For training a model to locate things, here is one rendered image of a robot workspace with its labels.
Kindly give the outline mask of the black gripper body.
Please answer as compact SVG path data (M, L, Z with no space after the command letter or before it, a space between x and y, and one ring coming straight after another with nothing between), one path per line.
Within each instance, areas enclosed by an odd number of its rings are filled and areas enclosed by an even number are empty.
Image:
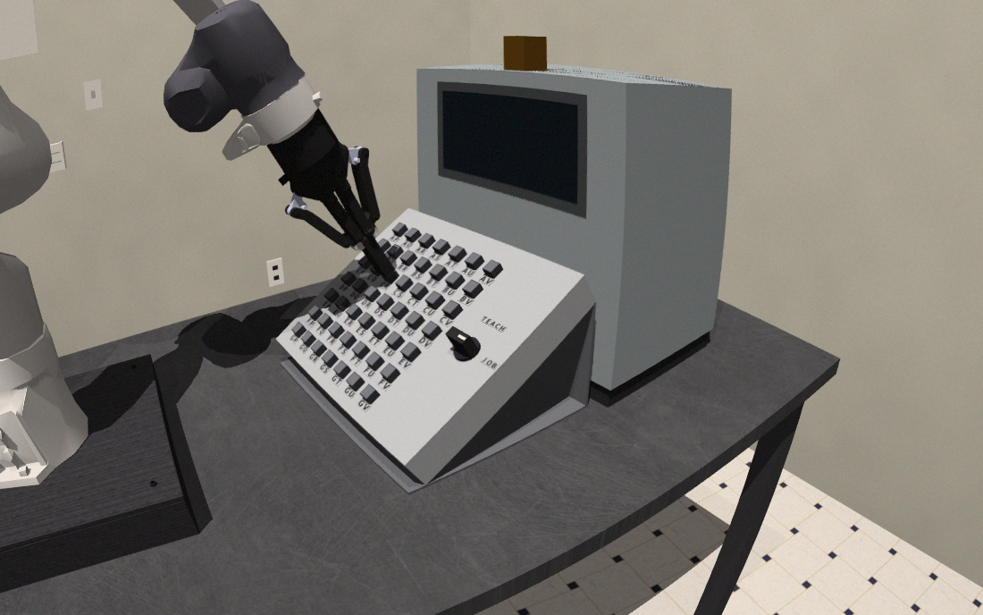
M314 185L315 177L324 178L334 192L340 186L330 172L330 165L340 164L346 178L348 176L349 148L337 140L317 108L313 119L300 132L267 147L288 177L292 193L303 198L324 199Z

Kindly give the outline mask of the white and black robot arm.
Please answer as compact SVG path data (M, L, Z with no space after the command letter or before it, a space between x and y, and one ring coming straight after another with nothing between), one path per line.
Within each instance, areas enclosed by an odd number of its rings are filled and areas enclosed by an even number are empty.
M231 162L283 142L313 119L324 94L314 91L261 5L173 1L196 25L164 85L164 106L180 128L207 132L237 109L245 121L222 151ZM40 190L51 163L46 134L0 86L0 214ZM29 268L0 252L0 489L41 483L87 437L88 417L64 381Z

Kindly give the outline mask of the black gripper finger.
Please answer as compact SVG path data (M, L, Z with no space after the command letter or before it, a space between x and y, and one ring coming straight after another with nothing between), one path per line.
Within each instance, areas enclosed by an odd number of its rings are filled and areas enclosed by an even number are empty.
M307 223L310 223L310 225L317 228L322 234L332 239L335 243L340 244L345 249L351 247L356 251L362 250L374 270L387 279L391 275L389 269L387 269L379 254L377 254L369 239L364 236L346 212L346 209L340 204L340 201L338 201L338 198L332 192L325 179L320 176L315 177L314 185L324 197L320 201L330 211L333 218L336 219L336 222L340 224L341 229L345 233L341 234L323 219L308 211L307 203L303 201L301 196L297 196L295 193L293 193L290 205L286 206L285 213L296 219L306 219Z
M369 148L358 146L350 148L349 163L351 164L361 206L357 202L340 164L332 163L330 165L330 172L338 186L340 186L335 192L338 198L340 198L340 202L346 209L346 212L353 219L357 227L360 226L360 231L369 239L375 251L392 274L395 269L379 246L379 242L376 241L379 229L375 226L375 222L379 221L380 211L369 172Z

